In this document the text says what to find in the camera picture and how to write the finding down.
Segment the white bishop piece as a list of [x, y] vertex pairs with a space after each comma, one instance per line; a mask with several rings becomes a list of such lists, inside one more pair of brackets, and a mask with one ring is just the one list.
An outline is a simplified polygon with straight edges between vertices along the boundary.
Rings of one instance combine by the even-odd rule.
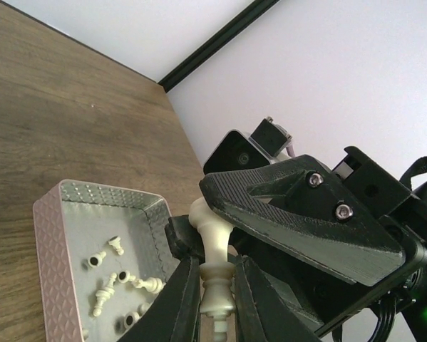
[[228, 262], [229, 238], [234, 226], [215, 214], [203, 197], [190, 206], [189, 223], [202, 239], [205, 262], [200, 265], [204, 293], [200, 313], [214, 322], [213, 341], [226, 341], [227, 318], [235, 312], [232, 277], [235, 265]]

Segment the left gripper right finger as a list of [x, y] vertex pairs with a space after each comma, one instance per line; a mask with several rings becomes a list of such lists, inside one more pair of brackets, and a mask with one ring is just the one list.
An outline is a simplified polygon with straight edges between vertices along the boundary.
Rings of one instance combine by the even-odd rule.
[[235, 303], [238, 341], [320, 340], [294, 315], [248, 256], [239, 256], [235, 264]]

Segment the white pawn in tray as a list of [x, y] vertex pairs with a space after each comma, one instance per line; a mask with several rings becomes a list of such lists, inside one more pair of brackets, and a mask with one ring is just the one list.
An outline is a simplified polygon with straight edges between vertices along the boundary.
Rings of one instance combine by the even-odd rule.
[[124, 254], [124, 248], [121, 246], [121, 238], [119, 236], [111, 237], [108, 240], [108, 245], [115, 251], [118, 256], [122, 256]]

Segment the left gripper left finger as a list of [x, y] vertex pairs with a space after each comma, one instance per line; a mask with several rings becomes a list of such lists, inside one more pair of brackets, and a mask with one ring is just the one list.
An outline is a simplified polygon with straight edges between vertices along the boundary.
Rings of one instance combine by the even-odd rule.
[[200, 264], [179, 263], [152, 306], [122, 337], [123, 341], [193, 342], [200, 340]]

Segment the white piece base up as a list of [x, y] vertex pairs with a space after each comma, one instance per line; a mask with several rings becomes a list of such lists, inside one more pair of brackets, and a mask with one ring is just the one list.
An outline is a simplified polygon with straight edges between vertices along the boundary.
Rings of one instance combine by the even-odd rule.
[[117, 321], [115, 325], [115, 332], [125, 333], [145, 315], [150, 307], [151, 303], [144, 302], [143, 304], [139, 305], [136, 311], [130, 311], [125, 314]]

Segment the white pawn lying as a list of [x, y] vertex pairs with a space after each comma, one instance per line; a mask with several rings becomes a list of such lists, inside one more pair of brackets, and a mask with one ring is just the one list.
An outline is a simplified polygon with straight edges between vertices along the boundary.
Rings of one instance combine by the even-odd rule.
[[107, 253], [105, 251], [100, 251], [95, 254], [92, 254], [87, 258], [87, 264], [90, 268], [96, 268], [103, 263], [103, 260], [106, 255]]

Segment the white bishop lying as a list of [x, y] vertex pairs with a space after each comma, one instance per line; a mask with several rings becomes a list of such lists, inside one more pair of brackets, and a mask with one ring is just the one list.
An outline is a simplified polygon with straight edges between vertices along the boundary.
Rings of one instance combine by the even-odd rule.
[[93, 317], [99, 317], [102, 314], [103, 306], [115, 293], [114, 283], [118, 275], [113, 272], [108, 277], [107, 282], [95, 293], [96, 302], [93, 307]]

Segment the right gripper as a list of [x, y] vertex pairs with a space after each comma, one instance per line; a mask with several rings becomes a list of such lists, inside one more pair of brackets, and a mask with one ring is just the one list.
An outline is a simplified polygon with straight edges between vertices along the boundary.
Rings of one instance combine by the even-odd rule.
[[427, 157], [400, 180], [356, 147], [328, 171], [308, 155], [200, 181], [210, 209], [242, 230], [232, 245], [287, 283], [304, 309], [339, 335], [363, 307], [391, 332], [402, 313], [427, 335]]

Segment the white pawn base up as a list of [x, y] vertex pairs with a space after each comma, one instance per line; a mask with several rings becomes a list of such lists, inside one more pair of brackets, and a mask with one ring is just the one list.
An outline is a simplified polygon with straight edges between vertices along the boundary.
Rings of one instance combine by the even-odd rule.
[[136, 280], [136, 276], [132, 275], [128, 270], [125, 270], [125, 271], [121, 271], [118, 274], [117, 280], [120, 283], [124, 284], [124, 283], [135, 281]]

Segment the pink tin tray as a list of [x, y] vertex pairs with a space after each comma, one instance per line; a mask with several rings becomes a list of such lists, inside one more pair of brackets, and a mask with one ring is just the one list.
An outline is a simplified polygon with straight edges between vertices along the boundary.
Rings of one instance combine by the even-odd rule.
[[166, 200], [149, 192], [62, 180], [33, 206], [48, 341], [117, 341], [126, 316], [174, 272]]

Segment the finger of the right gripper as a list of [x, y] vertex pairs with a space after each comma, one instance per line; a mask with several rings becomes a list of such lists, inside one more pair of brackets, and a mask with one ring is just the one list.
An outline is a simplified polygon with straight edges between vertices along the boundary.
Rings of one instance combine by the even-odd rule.
[[205, 250], [200, 233], [190, 222], [188, 215], [170, 217], [165, 226], [165, 235], [173, 257], [183, 260], [186, 257], [205, 259]]

